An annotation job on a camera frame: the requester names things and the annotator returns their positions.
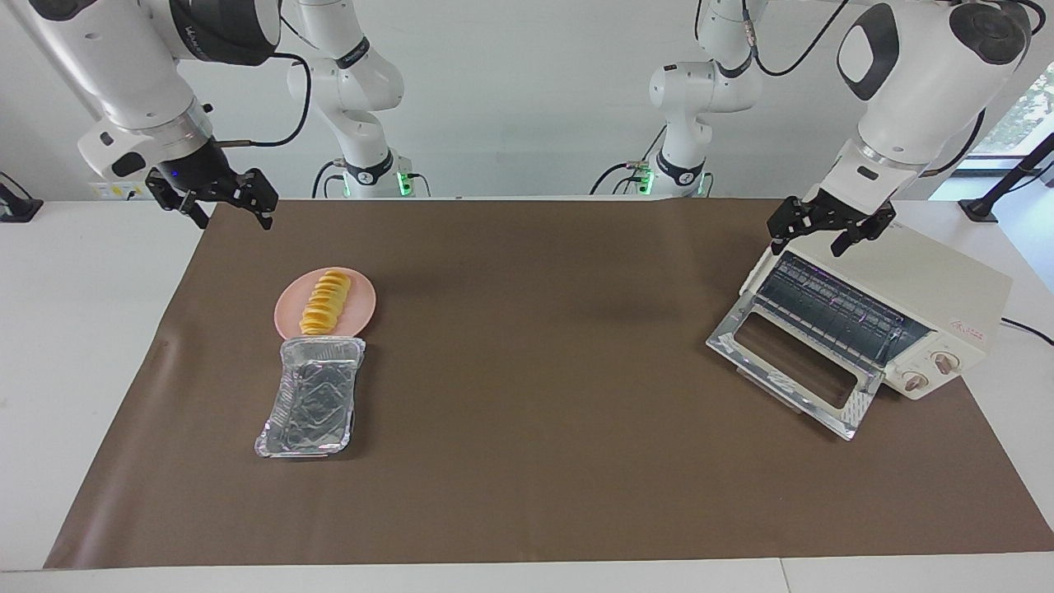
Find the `pink plate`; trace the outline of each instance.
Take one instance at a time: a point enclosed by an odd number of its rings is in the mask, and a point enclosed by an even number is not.
[[[370,278],[350,268],[321,268],[296,278],[279,296],[278,304],[274,307],[274,328],[284,339],[304,336],[300,332],[304,308],[308,305],[315,282],[329,270],[344,272],[351,278],[351,289],[348,290],[344,312],[329,336],[356,336],[366,324],[370,323],[373,311],[377,307],[377,293]]]

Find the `table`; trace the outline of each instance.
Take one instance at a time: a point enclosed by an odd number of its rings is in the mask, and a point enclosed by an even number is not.
[[[1054,295],[995,225],[955,203],[900,202],[900,219],[1015,279],[1007,316],[1050,330]],[[95,451],[141,363],[199,236],[150,202],[50,202],[26,225],[0,228],[0,570],[42,565]],[[128,353],[137,353],[129,357]],[[965,375],[977,401],[1054,523],[1054,353],[999,332],[992,356]],[[39,459],[47,456],[48,463]],[[0,589],[121,591],[258,589],[280,582],[370,591],[641,589],[722,591],[1048,591],[1054,553],[881,557],[467,565],[186,568],[0,574]]]

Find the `window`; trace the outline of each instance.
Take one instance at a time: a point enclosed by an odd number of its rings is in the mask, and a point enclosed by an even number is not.
[[[970,156],[1020,158],[1051,132],[1054,132],[1054,63],[1017,99]]]

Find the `wall outlet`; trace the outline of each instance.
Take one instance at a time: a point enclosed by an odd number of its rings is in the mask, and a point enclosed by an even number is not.
[[[98,181],[92,183],[92,190],[99,199],[153,199],[154,194],[147,189],[143,181]]]

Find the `brown mat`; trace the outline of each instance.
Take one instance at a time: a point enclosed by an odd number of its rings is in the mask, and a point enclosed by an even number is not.
[[[46,567],[1054,549],[961,381],[843,442],[704,347],[774,206],[284,202],[271,232],[221,206]],[[324,265],[378,292],[355,435],[260,459],[272,308]]]

